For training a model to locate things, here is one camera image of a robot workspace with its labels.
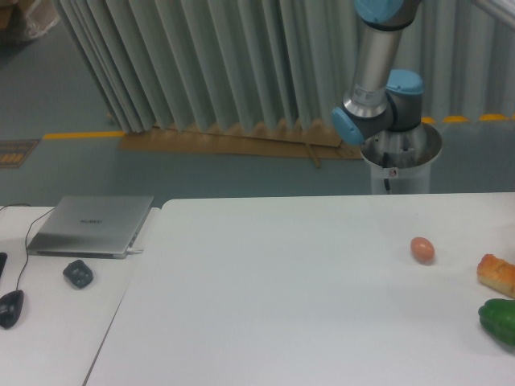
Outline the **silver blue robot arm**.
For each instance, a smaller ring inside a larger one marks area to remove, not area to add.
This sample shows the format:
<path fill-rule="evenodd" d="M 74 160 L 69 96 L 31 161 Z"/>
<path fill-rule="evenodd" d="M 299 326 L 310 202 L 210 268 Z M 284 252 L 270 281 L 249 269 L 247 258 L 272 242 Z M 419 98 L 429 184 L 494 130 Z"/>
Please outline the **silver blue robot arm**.
<path fill-rule="evenodd" d="M 512 1 L 355 1 L 364 30 L 332 123 L 348 144 L 422 116 L 514 114 Z"/>

